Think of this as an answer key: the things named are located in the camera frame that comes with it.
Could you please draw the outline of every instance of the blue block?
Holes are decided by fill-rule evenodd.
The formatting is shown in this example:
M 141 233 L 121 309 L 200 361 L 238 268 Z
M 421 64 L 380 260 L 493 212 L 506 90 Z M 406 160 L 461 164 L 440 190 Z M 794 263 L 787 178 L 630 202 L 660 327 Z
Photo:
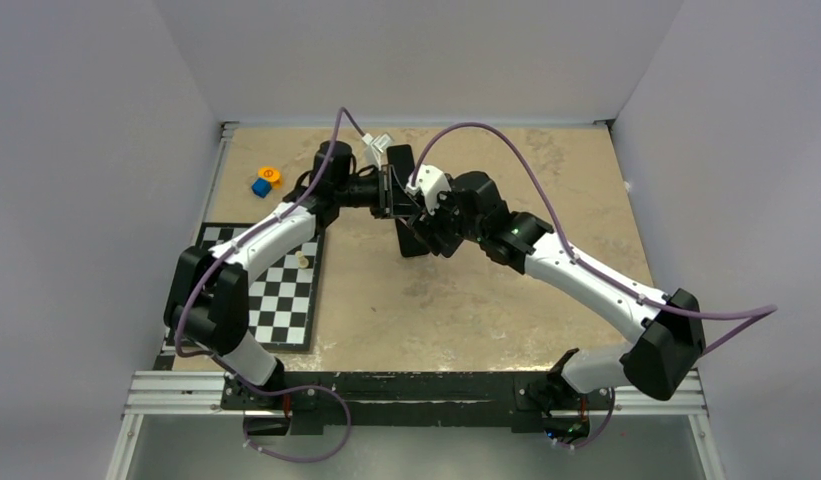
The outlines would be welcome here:
M 272 191 L 272 184 L 264 178 L 258 178 L 254 185 L 251 185 L 251 191 L 260 198 L 266 198 L 266 195 Z

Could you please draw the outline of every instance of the beige tabletop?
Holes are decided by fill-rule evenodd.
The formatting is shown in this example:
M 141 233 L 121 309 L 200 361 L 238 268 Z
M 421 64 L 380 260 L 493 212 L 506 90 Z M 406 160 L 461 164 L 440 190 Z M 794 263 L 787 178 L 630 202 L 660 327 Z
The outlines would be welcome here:
M 439 128 L 389 128 L 418 155 Z M 534 168 L 570 241 L 640 282 L 651 283 L 616 156 L 605 128 L 504 129 Z M 216 185 L 208 221 L 256 222 L 312 167 L 324 128 L 239 128 Z M 362 159 L 363 144 L 343 130 Z M 548 220 L 537 192 L 507 147 L 480 130 L 444 137 L 427 162 L 453 175 L 482 170 L 511 210 Z M 286 183 L 266 199 L 251 193 L 257 169 Z M 402 258 L 392 221 L 346 209 L 325 237 L 313 348 L 279 354 L 288 369 L 486 371 L 547 369 L 566 350 L 622 341 L 609 324 L 567 295 L 489 261 L 464 243 L 450 259 Z M 175 370 L 215 369 L 177 359 Z

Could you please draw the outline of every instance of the robotic arm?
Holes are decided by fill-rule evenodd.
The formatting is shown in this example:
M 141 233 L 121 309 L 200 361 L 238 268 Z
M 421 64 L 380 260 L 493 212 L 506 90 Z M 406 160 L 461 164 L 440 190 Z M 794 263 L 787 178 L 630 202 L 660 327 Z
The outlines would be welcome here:
M 327 161 L 327 149 L 325 142 L 316 154 L 309 172 L 311 181 Z M 464 241 L 477 243 L 490 260 L 563 290 L 623 335 L 626 341 L 620 345 L 566 352 L 543 381 L 527 389 L 526 394 L 539 404 L 622 385 L 633 385 L 655 399 L 668 400 L 702 355 L 701 320 L 682 318 L 642 302 L 645 298 L 659 299 L 698 311 L 695 297 L 683 290 L 670 296 L 640 285 L 575 249 L 602 273 L 630 285 L 640 297 L 621 295 L 575 264 L 551 225 L 531 213 L 510 211 L 495 182 L 485 173 L 468 172 L 453 178 L 436 167 L 425 166 L 415 181 L 405 183 L 391 165 L 352 173 L 351 164 L 356 159 L 345 143 L 336 143 L 332 157 L 306 199 L 300 201 L 305 187 L 299 182 L 284 197 L 284 203 L 242 235 L 209 251 L 191 247 L 178 261 L 164 316 L 171 328 L 177 325 L 198 279 L 222 252 L 234 248 L 189 311 L 184 332 L 249 382 L 269 390 L 284 386 L 283 364 L 248 331 L 250 283 L 286 252 L 324 231 L 345 207 L 367 207 L 375 218 L 398 219 L 434 255 L 447 258 Z M 300 201 L 299 206 L 283 220 L 264 228 L 265 222 L 280 218 L 296 201 Z

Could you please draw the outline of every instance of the white wall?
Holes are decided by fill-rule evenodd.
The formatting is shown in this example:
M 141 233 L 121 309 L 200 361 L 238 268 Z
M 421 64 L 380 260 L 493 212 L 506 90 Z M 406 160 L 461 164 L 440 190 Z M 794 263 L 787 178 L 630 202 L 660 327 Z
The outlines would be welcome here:
M 821 478 L 821 0 L 686 0 L 614 130 L 658 283 L 781 307 L 701 362 L 728 478 Z
M 157 0 L 225 120 L 615 118 L 682 0 Z
M 103 477 L 217 136 L 151 0 L 0 2 L 0 479 Z

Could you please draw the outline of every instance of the chessboard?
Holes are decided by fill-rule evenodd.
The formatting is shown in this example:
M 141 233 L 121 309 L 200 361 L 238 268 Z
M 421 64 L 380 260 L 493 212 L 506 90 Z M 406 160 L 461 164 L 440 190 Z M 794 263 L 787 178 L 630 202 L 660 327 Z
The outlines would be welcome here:
M 245 223 L 204 223 L 196 245 L 209 249 L 251 227 Z M 295 253 L 308 260 L 300 268 Z M 278 259 L 257 277 L 248 290 L 248 329 L 269 351 L 309 351 L 313 341 L 316 294 L 324 251 L 324 236 L 316 235 Z M 167 329 L 163 349 L 174 347 L 174 332 Z

